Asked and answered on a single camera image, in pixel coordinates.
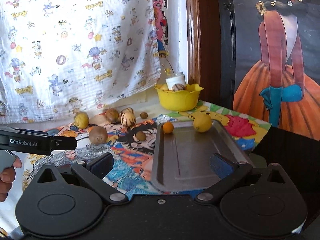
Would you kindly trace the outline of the person's left hand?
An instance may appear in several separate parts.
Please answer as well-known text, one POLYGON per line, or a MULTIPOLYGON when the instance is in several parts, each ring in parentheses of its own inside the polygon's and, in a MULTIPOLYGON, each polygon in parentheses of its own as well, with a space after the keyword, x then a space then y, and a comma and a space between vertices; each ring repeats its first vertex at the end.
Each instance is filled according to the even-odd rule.
POLYGON ((15 168, 21 168, 22 163, 19 157, 15 157, 15 161, 13 165, 9 168, 6 168, 1 173, 1 182, 0 182, 0 202, 4 202, 7 197, 8 193, 12 188, 12 184, 16 177, 15 168))

